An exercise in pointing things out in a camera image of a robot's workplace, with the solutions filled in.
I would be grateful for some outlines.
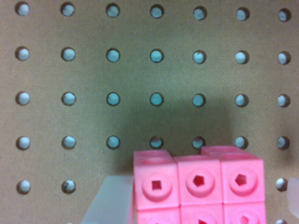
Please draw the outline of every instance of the pegboard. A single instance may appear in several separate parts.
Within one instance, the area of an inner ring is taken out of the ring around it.
[[[27,1],[27,16],[15,12],[18,1],[0,2],[0,222],[80,223],[105,177],[131,175],[133,152],[149,149],[156,135],[174,156],[200,153],[196,136],[210,146],[245,136],[246,150],[265,162],[268,223],[296,223],[275,183],[298,176],[298,2],[114,2],[117,18],[106,14],[107,0],[74,0],[71,17],[61,13],[64,1]],[[164,8],[160,19],[150,15],[154,4]],[[198,6],[206,8],[202,21],[193,17]],[[246,21],[236,19],[240,7],[249,10]],[[278,19],[284,7],[288,22]],[[18,47],[28,48],[28,60],[16,58]],[[68,47],[76,52],[72,62],[61,56]],[[120,53],[116,63],[107,60],[111,48]],[[151,61],[154,49],[162,62]],[[192,59],[197,50],[206,53],[202,64]],[[246,64],[235,60],[240,50],[249,54]],[[292,56],[287,65],[278,62],[284,50]],[[28,105],[16,103],[20,91],[30,94]],[[62,103],[68,91],[77,98],[71,106]],[[111,92],[121,98],[116,106],[107,103]],[[161,106],[150,104],[155,92]],[[205,95],[204,106],[192,104],[196,93]],[[247,106],[235,105],[239,93]],[[291,99],[285,108],[277,102],[282,93]],[[77,140],[73,149],[62,146],[68,135]],[[121,141],[114,150],[111,135]],[[30,138],[27,150],[16,147],[20,136]],[[289,148],[277,148],[280,136]],[[24,179],[31,190],[21,195],[16,186]],[[62,191],[67,179],[76,182],[72,194]]]

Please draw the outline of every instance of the pink cube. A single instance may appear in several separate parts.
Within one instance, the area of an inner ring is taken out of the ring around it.
[[[166,149],[153,149],[144,151],[135,151],[134,159],[136,158],[147,158],[147,157],[171,157]]]
[[[235,146],[202,147],[202,155],[220,155],[220,154],[232,153],[232,152],[249,154],[247,151]]]
[[[264,202],[263,160],[249,153],[226,153],[221,160],[223,203]]]
[[[170,156],[135,157],[137,210],[178,207],[178,168]]]
[[[181,216],[181,224],[223,224],[224,223],[222,204],[220,203],[181,206],[180,216]]]
[[[138,224],[180,224],[178,208],[137,211]]]
[[[266,223],[264,203],[225,204],[223,207],[225,223]]]
[[[208,156],[175,157],[181,205],[222,203],[221,164]]]

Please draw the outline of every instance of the hexagon hole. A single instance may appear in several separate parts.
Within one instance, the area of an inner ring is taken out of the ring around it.
[[[235,183],[241,187],[243,185],[247,184],[247,177],[245,175],[237,175],[236,179],[235,179]]]
[[[194,180],[193,180],[194,185],[196,185],[196,187],[200,187],[202,185],[205,185],[205,178],[201,175],[196,175]]]

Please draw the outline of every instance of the pink plastic cube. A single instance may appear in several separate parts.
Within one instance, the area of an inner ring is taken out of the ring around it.
[[[263,160],[249,153],[226,153],[221,160],[223,203],[264,202]]]
[[[137,221],[138,224],[180,224],[179,209],[164,208],[137,211]]]
[[[220,155],[220,154],[232,153],[232,152],[249,154],[247,151],[235,146],[202,147],[202,155]]]
[[[208,156],[175,157],[181,205],[222,203],[221,164]]]
[[[181,216],[181,224],[223,224],[224,223],[222,204],[181,206],[180,216]]]
[[[178,207],[178,168],[165,157],[135,157],[135,199],[138,210]]]
[[[171,157],[166,149],[153,149],[144,151],[135,151],[134,158],[147,158],[147,157]]]
[[[265,224],[266,214],[264,203],[225,204],[225,223],[230,224]]]

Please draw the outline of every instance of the translucent plastic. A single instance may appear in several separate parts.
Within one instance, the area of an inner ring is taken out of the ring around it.
[[[133,224],[133,176],[107,176],[81,224]]]
[[[290,211],[299,218],[299,179],[290,178],[287,195]]]

